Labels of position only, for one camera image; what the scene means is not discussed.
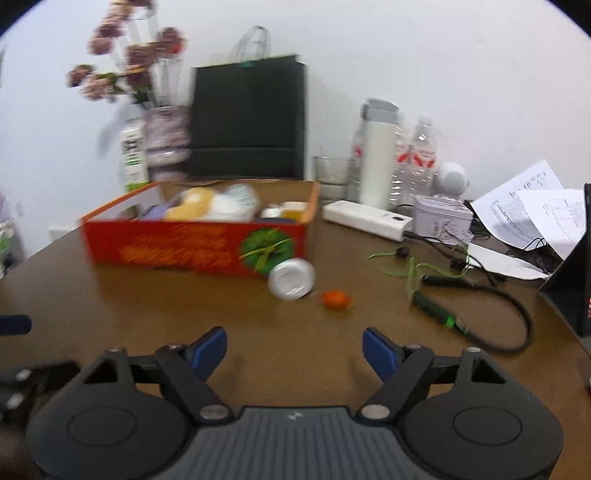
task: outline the black shopping bag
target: black shopping bag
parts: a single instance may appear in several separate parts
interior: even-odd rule
[[[304,69],[296,56],[196,68],[189,175],[303,179]]]

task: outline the paper document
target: paper document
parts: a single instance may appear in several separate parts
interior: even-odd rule
[[[479,245],[468,245],[468,255],[476,258],[489,272],[500,273],[508,277],[522,280],[536,280],[548,278],[538,267],[519,258],[509,257]],[[478,262],[468,257],[468,263],[474,267],[480,267]]]
[[[540,234],[565,260],[586,230],[583,190],[524,190],[518,196]]]
[[[474,211],[488,231],[517,248],[525,248],[542,237],[517,195],[521,190],[562,190],[562,185],[548,162],[543,160],[472,202]]]

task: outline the green cable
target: green cable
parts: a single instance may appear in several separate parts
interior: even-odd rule
[[[447,278],[461,278],[464,275],[466,275],[466,272],[470,268],[470,265],[466,264],[466,266],[462,269],[462,272],[460,274],[456,275],[456,274],[446,272],[445,270],[439,268],[438,266],[430,264],[430,263],[426,263],[426,262],[420,262],[415,265],[414,264],[414,257],[411,257],[408,259],[408,271],[390,270],[388,268],[377,267],[377,266],[371,265],[369,263],[369,261],[373,258],[395,257],[395,256],[396,256],[396,252],[377,253],[377,254],[370,255],[366,259],[366,262],[368,262],[368,267],[371,268],[372,270],[383,273],[389,277],[406,278],[407,279],[406,291],[407,291],[407,295],[408,295],[409,299],[411,299],[413,297],[414,292],[417,290],[417,288],[414,288],[414,283],[415,283],[414,279],[418,275],[420,277],[423,276],[423,272],[421,271],[421,267],[429,268],[429,269],[431,269],[431,270],[433,270],[433,271],[435,271],[435,272],[439,273],[440,275],[443,275]]]

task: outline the white round speaker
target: white round speaker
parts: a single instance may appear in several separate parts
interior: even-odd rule
[[[459,198],[470,186],[466,170],[458,163],[445,162],[439,165],[435,175],[435,188],[447,197]]]

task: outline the white thermos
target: white thermos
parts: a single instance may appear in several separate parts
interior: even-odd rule
[[[359,203],[388,210],[396,149],[398,107],[368,99],[363,108],[363,160]]]

